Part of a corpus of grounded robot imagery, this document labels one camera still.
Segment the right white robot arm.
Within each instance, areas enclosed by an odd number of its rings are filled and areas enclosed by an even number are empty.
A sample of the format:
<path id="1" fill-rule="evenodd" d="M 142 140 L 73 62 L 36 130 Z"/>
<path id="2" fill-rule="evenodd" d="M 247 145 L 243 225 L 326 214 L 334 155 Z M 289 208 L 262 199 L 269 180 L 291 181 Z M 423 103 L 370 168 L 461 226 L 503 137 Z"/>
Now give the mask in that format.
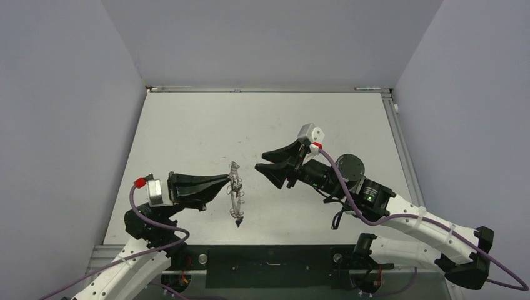
<path id="1" fill-rule="evenodd" d="M 489 277 L 486 255 L 493 245 L 493 230 L 458 226 L 412 204 L 368 179 L 364 163 L 353 154 L 343 154 L 332 164 L 313 159 L 320 149 L 318 143 L 295 141 L 263 153 L 255 168 L 277 188 L 292 188 L 302 182 L 326 193 L 325 203 L 340 203 L 342 213 L 411 237 L 406 242 L 362 233 L 352 252 L 358 266 L 414 266 L 441 273 L 462 288 L 479 290 L 484 286 Z"/>

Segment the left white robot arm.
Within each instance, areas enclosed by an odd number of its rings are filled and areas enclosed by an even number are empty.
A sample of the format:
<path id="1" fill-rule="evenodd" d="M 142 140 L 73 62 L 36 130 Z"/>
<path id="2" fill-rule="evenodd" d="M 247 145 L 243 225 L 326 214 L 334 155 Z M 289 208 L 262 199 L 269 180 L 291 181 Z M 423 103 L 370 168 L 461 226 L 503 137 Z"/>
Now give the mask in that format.
<path id="1" fill-rule="evenodd" d="M 116 257 L 75 280 L 90 283 L 74 299 L 133 299 L 167 268 L 186 260 L 191 233 L 173 219 L 185 209 L 205 211 L 231 177 L 195 176 L 170 172 L 163 181 L 152 174 L 136 179 L 129 192 L 130 209 L 124 215 L 129 240 Z"/>

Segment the silver perforated ring disc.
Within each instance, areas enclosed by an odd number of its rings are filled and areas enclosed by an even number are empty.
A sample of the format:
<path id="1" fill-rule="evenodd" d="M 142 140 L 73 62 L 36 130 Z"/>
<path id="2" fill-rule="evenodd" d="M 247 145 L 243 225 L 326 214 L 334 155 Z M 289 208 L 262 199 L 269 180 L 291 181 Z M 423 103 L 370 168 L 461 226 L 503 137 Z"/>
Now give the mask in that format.
<path id="1" fill-rule="evenodd" d="M 227 186 L 227 194 L 231 198 L 231 209 L 229 211 L 232 218 L 235 220 L 237 228 L 240 228 L 244 221 L 244 212 L 241 210 L 242 204 L 244 204 L 243 196 L 243 180 L 239 176 L 238 170 L 240 165 L 231 161 L 229 165 L 229 185 Z"/>

